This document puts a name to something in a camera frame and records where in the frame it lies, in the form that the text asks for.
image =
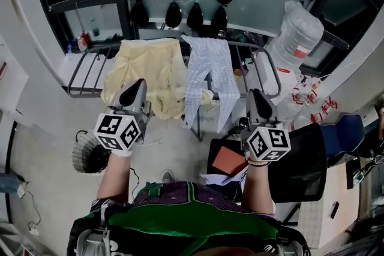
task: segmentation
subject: plaid towel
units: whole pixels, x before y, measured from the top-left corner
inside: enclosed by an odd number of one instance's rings
[[[213,38],[193,38],[182,35],[191,46],[185,84],[185,126],[191,128],[202,100],[202,82],[211,72],[212,87],[220,99],[217,132],[226,123],[240,92],[233,76],[232,61],[227,41]]]

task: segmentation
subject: gray floor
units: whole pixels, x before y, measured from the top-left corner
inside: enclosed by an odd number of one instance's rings
[[[99,112],[105,106],[95,100],[84,103],[84,109],[74,110],[71,127],[60,136],[53,136],[41,128],[18,126],[11,154],[11,168],[30,182],[28,189],[33,193],[36,207],[41,215],[38,225],[39,240],[51,252],[64,256],[68,235],[73,221],[89,212],[95,198],[101,176],[77,174],[71,164],[74,136],[80,129],[95,125]],[[161,138],[164,121],[152,118],[145,143]],[[179,180],[200,181],[199,174],[206,170],[210,138],[198,142],[191,131],[182,128],[181,120],[168,120],[163,141],[158,145],[134,147],[131,166],[140,176],[140,185],[145,182],[159,182],[162,171],[171,169]],[[131,172],[130,190],[137,184]],[[15,226],[28,234],[27,224],[36,221],[37,214],[32,206],[31,196],[21,200],[11,197],[11,214]]]

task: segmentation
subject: shoe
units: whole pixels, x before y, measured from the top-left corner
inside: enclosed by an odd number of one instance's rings
[[[173,174],[170,170],[165,170],[163,173],[163,177],[161,178],[163,183],[171,183],[173,182]]]

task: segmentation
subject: black office chair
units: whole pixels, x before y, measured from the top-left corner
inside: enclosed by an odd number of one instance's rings
[[[269,187],[275,203],[318,201],[322,198],[327,170],[323,135],[313,123],[289,133],[291,151],[271,163]],[[207,174],[225,174],[212,166],[222,146],[244,156],[239,141],[213,139],[209,148]],[[225,186],[209,185],[234,201],[241,201],[239,182]]]

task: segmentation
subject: white glove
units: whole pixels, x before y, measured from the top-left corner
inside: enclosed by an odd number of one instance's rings
[[[130,157],[132,150],[113,150],[112,153],[119,157]]]

